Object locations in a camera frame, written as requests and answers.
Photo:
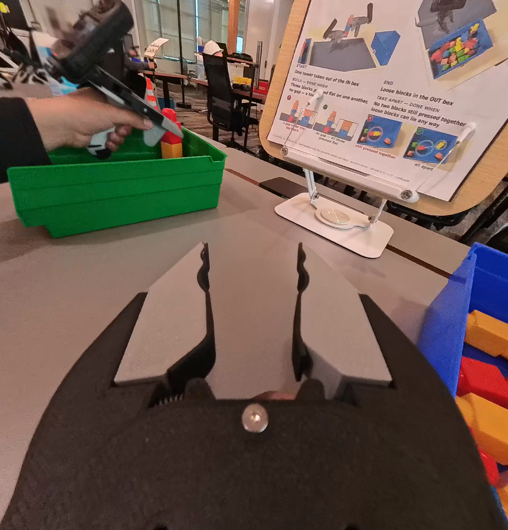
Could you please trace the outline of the black office chair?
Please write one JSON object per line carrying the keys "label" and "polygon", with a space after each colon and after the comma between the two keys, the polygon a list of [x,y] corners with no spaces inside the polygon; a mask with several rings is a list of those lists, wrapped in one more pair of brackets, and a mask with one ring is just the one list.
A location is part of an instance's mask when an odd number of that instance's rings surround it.
{"label": "black office chair", "polygon": [[208,83],[207,120],[212,126],[212,139],[217,142],[219,132],[224,131],[231,135],[225,142],[226,147],[251,153],[247,146],[249,130],[259,124],[258,119],[251,116],[255,103],[234,92],[224,56],[203,54],[202,57]]}

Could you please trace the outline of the laminated instruction sheet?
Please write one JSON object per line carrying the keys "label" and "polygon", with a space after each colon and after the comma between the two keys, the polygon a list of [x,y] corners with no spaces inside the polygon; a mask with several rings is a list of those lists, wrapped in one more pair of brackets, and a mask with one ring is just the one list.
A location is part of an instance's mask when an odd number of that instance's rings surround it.
{"label": "laminated instruction sheet", "polygon": [[449,202],[508,121],[508,1],[309,1],[267,141]]}

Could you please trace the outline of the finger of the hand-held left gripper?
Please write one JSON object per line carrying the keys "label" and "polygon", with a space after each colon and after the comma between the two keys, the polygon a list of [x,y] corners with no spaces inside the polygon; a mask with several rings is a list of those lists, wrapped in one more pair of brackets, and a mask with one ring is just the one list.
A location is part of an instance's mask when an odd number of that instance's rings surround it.
{"label": "finger of the hand-held left gripper", "polygon": [[175,121],[170,120],[148,105],[144,99],[137,96],[131,89],[101,67],[94,67],[90,72],[90,84],[102,92],[111,105],[130,110],[151,121],[152,128],[144,132],[144,140],[160,140],[166,132],[170,132],[181,139],[184,137],[181,127]]}

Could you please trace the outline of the green plastic bin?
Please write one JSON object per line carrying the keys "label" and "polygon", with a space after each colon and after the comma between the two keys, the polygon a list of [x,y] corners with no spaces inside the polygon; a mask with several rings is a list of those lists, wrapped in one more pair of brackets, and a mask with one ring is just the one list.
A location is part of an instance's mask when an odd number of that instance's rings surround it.
{"label": "green plastic bin", "polygon": [[86,149],[49,153],[50,165],[10,168],[16,214],[26,228],[52,238],[216,208],[226,154],[183,129],[183,157],[163,159],[134,131],[100,161]]}

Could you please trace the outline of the wooden document stand white base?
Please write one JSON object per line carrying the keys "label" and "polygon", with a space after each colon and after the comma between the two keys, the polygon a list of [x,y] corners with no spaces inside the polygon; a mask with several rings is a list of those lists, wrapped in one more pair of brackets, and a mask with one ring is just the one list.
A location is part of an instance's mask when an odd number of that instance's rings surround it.
{"label": "wooden document stand white base", "polygon": [[357,255],[375,259],[381,256],[393,235],[393,229],[379,221],[388,202],[406,205],[411,214],[443,217],[471,209],[496,188],[508,173],[508,121],[449,202],[403,190],[347,168],[336,169],[328,164],[318,168],[307,158],[288,156],[287,149],[267,141],[267,134],[308,2],[293,3],[260,126],[264,149],[304,169],[308,190],[283,202],[275,211]]}

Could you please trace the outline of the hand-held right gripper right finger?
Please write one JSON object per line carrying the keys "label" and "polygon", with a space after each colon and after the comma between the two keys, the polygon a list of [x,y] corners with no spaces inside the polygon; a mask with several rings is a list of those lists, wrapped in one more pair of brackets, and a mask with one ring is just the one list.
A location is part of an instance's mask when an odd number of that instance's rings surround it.
{"label": "hand-held right gripper right finger", "polygon": [[327,399],[350,383],[392,382],[359,291],[299,243],[291,361],[295,380],[320,381]]}

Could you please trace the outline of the pile of mixed mega blocks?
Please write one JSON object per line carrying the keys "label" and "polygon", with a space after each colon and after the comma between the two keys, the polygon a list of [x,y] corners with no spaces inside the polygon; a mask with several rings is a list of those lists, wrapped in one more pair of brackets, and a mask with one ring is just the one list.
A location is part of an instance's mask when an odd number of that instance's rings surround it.
{"label": "pile of mixed mega blocks", "polygon": [[508,521],[508,323],[467,316],[456,403]]}

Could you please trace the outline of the blue plastic bin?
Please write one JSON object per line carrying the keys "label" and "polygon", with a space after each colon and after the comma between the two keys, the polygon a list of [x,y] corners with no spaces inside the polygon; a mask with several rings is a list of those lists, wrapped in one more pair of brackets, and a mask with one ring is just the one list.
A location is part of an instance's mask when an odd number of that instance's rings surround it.
{"label": "blue plastic bin", "polygon": [[508,323],[508,255],[479,243],[431,303],[418,341],[455,401],[467,316],[474,310]]}

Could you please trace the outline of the person's left hand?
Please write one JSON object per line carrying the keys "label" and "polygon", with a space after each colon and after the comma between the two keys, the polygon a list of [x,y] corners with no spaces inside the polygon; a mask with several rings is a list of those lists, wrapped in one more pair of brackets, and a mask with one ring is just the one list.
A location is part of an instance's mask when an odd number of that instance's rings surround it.
{"label": "person's left hand", "polygon": [[106,148],[115,152],[132,129],[145,131],[153,126],[149,119],[109,104],[92,88],[66,96],[29,98],[26,105],[47,152],[60,147],[87,147],[93,136],[110,129],[114,131],[107,136]]}

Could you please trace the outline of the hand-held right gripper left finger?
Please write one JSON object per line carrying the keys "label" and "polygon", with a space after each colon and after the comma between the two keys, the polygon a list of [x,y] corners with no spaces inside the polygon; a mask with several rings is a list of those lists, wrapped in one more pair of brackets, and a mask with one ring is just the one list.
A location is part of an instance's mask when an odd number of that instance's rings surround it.
{"label": "hand-held right gripper left finger", "polygon": [[216,361],[210,254],[201,242],[148,290],[118,371],[117,385],[164,381],[184,389]]}

